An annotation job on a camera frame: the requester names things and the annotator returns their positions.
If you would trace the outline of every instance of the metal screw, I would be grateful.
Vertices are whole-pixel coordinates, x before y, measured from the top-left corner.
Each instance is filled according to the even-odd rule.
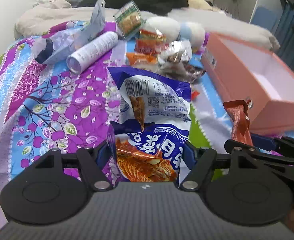
[[[191,181],[191,180],[188,180],[188,181],[185,181],[182,186],[185,188],[185,189],[195,189],[198,187],[198,183],[195,182],[195,181]]]
[[[95,188],[98,188],[98,189],[107,189],[110,187],[110,184],[109,184],[109,182],[107,182],[105,180],[101,180],[101,181],[95,182],[94,186],[95,186]]]

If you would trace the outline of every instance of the cookie package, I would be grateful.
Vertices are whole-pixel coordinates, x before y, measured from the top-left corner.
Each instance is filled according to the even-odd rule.
[[[130,39],[145,23],[137,5],[131,1],[114,14],[114,19],[124,39]]]
[[[107,141],[123,181],[176,181],[191,119],[190,84],[131,67],[109,68],[121,94]]]

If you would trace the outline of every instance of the pink box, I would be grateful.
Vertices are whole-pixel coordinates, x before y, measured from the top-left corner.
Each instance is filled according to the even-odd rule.
[[[201,62],[222,101],[251,100],[250,131],[262,135],[294,129],[294,73],[276,54],[211,33]]]

